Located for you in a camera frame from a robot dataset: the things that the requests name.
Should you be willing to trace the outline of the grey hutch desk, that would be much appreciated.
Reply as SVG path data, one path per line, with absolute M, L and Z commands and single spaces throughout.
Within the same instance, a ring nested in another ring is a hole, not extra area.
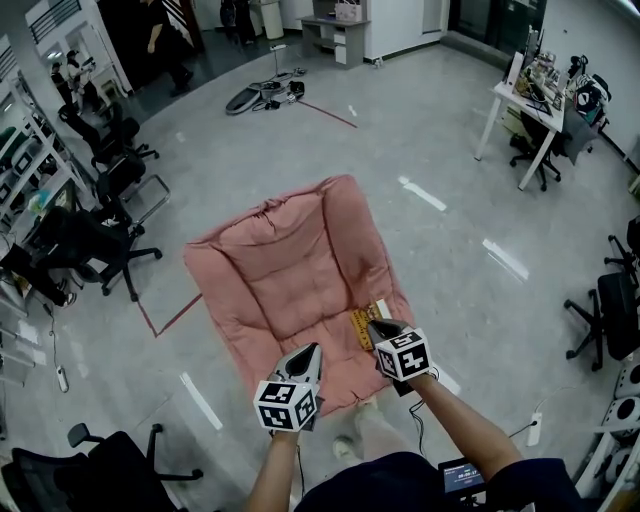
M 305 57 L 332 52 L 338 67 L 351 69 L 365 59 L 365 29 L 369 24 L 367 1 L 360 0 L 365 14 L 361 22 L 337 20 L 336 1 L 312 0 L 312 14 L 298 19 L 302 30 L 302 52 Z

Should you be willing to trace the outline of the yellow book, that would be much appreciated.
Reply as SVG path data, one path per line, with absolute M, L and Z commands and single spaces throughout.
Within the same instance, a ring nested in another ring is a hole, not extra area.
M 368 332 L 369 324 L 374 320 L 389 319 L 390 317 L 390 311 L 384 299 L 379 299 L 364 308 L 355 309 L 350 313 L 351 323 L 358 341 L 365 351 L 371 352 L 374 349 Z

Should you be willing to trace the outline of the person's left forearm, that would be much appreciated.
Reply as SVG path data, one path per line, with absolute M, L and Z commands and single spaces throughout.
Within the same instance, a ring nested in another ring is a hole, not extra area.
M 298 432 L 277 431 L 245 505 L 245 512 L 288 512 Z

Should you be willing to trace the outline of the pink cushioned lounge chair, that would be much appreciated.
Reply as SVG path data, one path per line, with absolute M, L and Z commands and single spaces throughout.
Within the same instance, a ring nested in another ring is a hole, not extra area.
M 323 414 L 388 385 L 351 316 L 378 301 L 414 316 L 354 177 L 267 200 L 188 243 L 184 261 L 249 393 L 309 343 L 322 350 Z

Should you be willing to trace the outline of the white round bin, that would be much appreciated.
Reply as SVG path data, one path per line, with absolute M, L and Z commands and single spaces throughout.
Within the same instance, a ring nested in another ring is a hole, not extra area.
M 281 39 L 284 36 L 284 28 L 280 11 L 280 0 L 259 0 L 259 4 L 267 39 Z

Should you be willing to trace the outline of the straight red floor tape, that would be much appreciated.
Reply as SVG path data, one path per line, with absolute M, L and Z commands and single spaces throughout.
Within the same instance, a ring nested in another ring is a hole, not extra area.
M 351 121 L 348 121 L 348 120 L 346 120 L 346 119 L 344 119 L 344 118 L 342 118 L 342 117 L 340 117 L 340 116 L 338 116 L 338 115 L 336 115 L 334 113 L 331 113 L 331 112 L 329 112 L 329 111 L 327 111 L 325 109 L 322 109 L 320 107 L 312 105 L 312 104 L 310 104 L 310 103 L 308 103 L 306 101 L 300 100 L 300 101 L 298 101 L 298 104 L 303 105 L 305 107 L 308 107 L 308 108 L 310 108 L 310 109 L 312 109 L 312 110 L 314 110 L 316 112 L 319 112 L 319 113 L 321 113 L 321 114 L 323 114 L 323 115 L 325 115 L 325 116 L 327 116 L 327 117 L 329 117 L 331 119 L 334 119 L 334 120 L 336 120 L 336 121 L 338 121 L 340 123 L 343 123 L 343 124 L 345 124 L 345 125 L 347 125 L 347 126 L 349 126 L 351 128 L 358 129 L 358 126 L 355 123 L 353 123 Z

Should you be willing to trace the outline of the white metal shelf rack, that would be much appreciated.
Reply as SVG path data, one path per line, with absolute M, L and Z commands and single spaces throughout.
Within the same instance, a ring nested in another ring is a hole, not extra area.
M 24 245 L 54 206 L 91 209 L 93 180 L 50 125 L 20 77 L 5 80 L 0 121 L 0 232 Z

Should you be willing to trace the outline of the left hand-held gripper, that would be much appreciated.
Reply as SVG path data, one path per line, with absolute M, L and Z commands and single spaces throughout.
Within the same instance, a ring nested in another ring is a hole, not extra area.
M 322 348 L 309 343 L 286 354 L 256 389 L 253 406 L 269 431 L 312 431 L 323 399 L 319 396 Z

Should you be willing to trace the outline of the dark staircase with wooden railing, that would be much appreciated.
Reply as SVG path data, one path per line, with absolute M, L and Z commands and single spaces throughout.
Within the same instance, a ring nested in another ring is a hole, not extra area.
M 162 74 L 170 78 L 157 60 L 147 53 L 150 24 L 146 17 L 146 5 L 141 0 L 96 0 L 96 4 L 115 53 L 133 89 L 138 90 L 150 84 Z M 163 5 L 179 43 L 181 62 L 185 66 L 184 61 L 187 58 L 204 51 L 192 2 L 163 0 Z M 172 89 L 173 82 L 170 78 L 170 93 Z

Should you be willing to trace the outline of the grey oval board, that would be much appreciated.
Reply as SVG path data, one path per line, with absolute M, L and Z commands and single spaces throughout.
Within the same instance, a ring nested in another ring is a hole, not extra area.
M 262 86 L 250 84 L 236 94 L 226 105 L 225 113 L 235 116 L 250 110 L 262 101 Z

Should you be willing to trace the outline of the white office desk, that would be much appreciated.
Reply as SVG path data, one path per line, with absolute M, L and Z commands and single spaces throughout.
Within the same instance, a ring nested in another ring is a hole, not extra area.
M 502 104 L 506 102 L 508 105 L 512 105 L 514 107 L 518 107 L 522 112 L 527 113 L 532 118 L 535 118 L 539 123 L 541 123 L 544 127 L 547 128 L 548 133 L 546 134 L 543 143 L 540 148 L 535 153 L 535 157 L 530 164 L 526 174 L 520 181 L 518 185 L 518 189 L 520 191 L 524 191 L 532 179 L 535 171 L 538 169 L 541 164 L 545 152 L 550 149 L 552 141 L 557 134 L 560 134 L 563 131 L 563 122 L 564 122 L 564 108 L 565 108 L 565 100 L 561 100 L 561 109 L 556 110 L 555 108 L 551 108 L 551 113 L 546 114 L 540 112 L 533 108 L 532 104 L 528 102 L 523 96 L 518 94 L 513 88 L 508 86 L 506 83 L 499 82 L 492 90 L 494 94 L 494 101 L 491 106 L 491 109 L 488 114 L 488 118 L 484 127 L 483 134 L 480 138 L 480 142 L 477 146 L 474 158 L 477 161 L 480 161 L 483 157 L 485 146 L 490 137 L 493 126 L 496 122 L 499 111 L 501 110 Z

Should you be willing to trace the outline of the angled red floor tape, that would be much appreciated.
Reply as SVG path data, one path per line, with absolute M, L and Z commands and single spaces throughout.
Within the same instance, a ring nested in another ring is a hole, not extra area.
M 179 310 L 164 326 L 157 329 L 148 313 L 146 312 L 143 304 L 141 302 L 136 302 L 136 305 L 142 315 L 142 318 L 145 321 L 146 326 L 151 331 L 152 336 L 157 339 L 161 335 L 163 335 L 167 330 L 169 330 L 177 321 L 179 321 L 192 307 L 196 305 L 196 303 L 202 298 L 201 294 L 198 294 L 194 297 L 189 303 L 187 303 L 181 310 Z

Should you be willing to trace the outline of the person's right forearm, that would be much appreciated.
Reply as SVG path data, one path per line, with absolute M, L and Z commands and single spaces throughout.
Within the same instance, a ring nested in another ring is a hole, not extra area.
M 523 460 L 512 440 L 429 374 L 409 380 L 459 452 L 489 482 L 502 469 Z

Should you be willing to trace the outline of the white door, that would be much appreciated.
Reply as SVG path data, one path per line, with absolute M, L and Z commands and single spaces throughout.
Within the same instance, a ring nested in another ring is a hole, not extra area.
M 423 0 L 423 34 L 431 34 L 445 29 L 449 3 L 450 0 Z

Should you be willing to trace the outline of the black chair chrome sled base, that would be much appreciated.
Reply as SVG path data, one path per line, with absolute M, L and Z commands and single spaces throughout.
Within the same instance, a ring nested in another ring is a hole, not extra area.
M 141 159 L 123 156 L 99 175 L 96 193 L 102 207 L 101 211 L 106 215 L 103 222 L 112 227 L 131 229 L 136 235 L 145 233 L 145 221 L 167 203 L 171 196 L 169 187 L 159 175 L 151 174 L 144 177 L 145 173 L 146 165 Z M 133 220 L 124 204 L 152 181 L 161 187 L 164 195 L 138 220 Z

